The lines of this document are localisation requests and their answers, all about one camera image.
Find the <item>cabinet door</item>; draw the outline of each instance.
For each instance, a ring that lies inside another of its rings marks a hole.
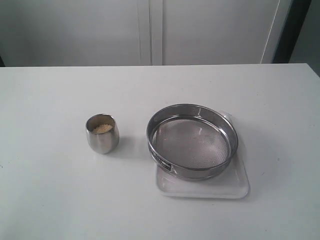
[[[0,3],[6,66],[150,65],[149,0]]]
[[[290,0],[150,0],[153,63],[270,63],[290,3]]]

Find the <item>grain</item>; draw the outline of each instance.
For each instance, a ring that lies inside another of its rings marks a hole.
[[[103,134],[112,129],[112,126],[109,124],[102,124],[100,126],[97,126],[95,129],[93,129],[94,134]]]

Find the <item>white table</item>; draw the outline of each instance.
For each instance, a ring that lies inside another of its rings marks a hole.
[[[146,143],[159,109],[232,114],[242,200],[170,198]],[[94,153],[86,120],[115,117]],[[0,239],[320,238],[320,79],[306,64],[0,69]]]

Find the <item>metal sieve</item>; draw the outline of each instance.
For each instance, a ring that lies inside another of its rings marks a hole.
[[[176,104],[158,111],[147,130],[153,159],[185,180],[219,175],[238,148],[234,127],[218,112],[194,104]]]

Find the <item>metal cup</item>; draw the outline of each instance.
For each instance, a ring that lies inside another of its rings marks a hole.
[[[103,133],[93,133],[93,130],[103,124],[109,124],[112,128]],[[108,114],[97,114],[88,119],[85,124],[86,139],[89,146],[99,154],[111,152],[119,143],[119,130],[115,119]]]

